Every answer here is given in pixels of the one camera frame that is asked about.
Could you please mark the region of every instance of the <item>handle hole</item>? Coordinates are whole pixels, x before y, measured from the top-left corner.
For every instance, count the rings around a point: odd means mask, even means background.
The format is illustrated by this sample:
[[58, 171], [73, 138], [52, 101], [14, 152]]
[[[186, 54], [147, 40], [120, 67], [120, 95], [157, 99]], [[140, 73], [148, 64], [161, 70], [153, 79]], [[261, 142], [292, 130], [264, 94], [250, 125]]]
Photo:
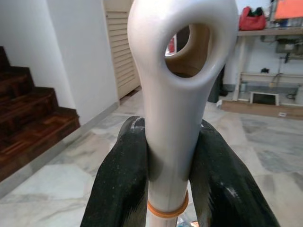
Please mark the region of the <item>handle hole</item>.
[[168, 69], [178, 77], [195, 76], [207, 59], [210, 29], [204, 24], [191, 24], [179, 30], [174, 37], [177, 37], [176, 53], [165, 56]]

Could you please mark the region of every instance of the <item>white pole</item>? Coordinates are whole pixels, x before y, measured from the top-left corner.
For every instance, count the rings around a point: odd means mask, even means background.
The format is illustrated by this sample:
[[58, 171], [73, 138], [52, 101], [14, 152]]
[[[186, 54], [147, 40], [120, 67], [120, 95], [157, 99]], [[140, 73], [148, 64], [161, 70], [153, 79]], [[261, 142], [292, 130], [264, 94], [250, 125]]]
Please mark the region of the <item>white pole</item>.
[[[187, 45], [165, 58], [168, 42], [187, 25]], [[141, 80], [150, 148], [148, 199], [155, 214], [150, 227], [175, 227], [177, 211], [186, 204], [188, 176], [205, 104], [235, 44], [237, 30], [234, 0], [133, 3], [128, 39]]]

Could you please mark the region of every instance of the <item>wall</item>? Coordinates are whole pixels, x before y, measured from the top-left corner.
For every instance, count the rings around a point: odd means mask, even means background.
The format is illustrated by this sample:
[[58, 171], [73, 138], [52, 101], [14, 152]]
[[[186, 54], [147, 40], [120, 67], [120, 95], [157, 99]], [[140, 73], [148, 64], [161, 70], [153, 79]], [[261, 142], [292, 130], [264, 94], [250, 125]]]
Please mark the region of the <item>wall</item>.
[[46, 0], [1, 0], [0, 45], [12, 65], [30, 67], [36, 86], [55, 88], [59, 105], [75, 108]]
[[117, 102], [116, 82], [101, 0], [48, 0], [80, 122]]
[[[238, 8], [245, 6], [268, 7], [267, 0], [236, 0]], [[262, 68], [270, 69], [270, 73], [277, 73], [279, 67], [279, 57], [285, 54], [275, 53], [276, 43], [263, 43], [260, 37], [250, 37], [246, 48], [246, 64], [244, 72], [260, 72]], [[239, 46], [236, 45], [227, 61], [225, 68], [224, 84], [235, 84], [239, 62]], [[290, 60], [287, 64], [282, 64], [281, 72], [289, 74], [303, 74], [302, 61]]]

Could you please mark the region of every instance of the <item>wooden shelf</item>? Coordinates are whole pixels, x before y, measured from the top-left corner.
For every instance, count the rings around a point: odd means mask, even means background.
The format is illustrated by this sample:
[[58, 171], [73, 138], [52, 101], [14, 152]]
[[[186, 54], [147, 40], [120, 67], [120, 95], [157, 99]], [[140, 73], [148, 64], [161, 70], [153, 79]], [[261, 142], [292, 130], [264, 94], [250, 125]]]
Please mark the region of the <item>wooden shelf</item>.
[[303, 28], [276, 28], [260, 31], [239, 31], [238, 36], [257, 36], [257, 35], [303, 35]]

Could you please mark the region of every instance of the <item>red bag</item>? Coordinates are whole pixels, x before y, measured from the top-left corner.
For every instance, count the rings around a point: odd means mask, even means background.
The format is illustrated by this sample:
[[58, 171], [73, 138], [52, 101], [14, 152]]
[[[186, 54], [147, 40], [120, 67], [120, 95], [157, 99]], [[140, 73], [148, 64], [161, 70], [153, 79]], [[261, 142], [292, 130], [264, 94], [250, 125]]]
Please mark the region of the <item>red bag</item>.
[[252, 31], [263, 30], [266, 27], [266, 18], [262, 8], [257, 8], [255, 12], [250, 7], [245, 7], [240, 16], [239, 30]]

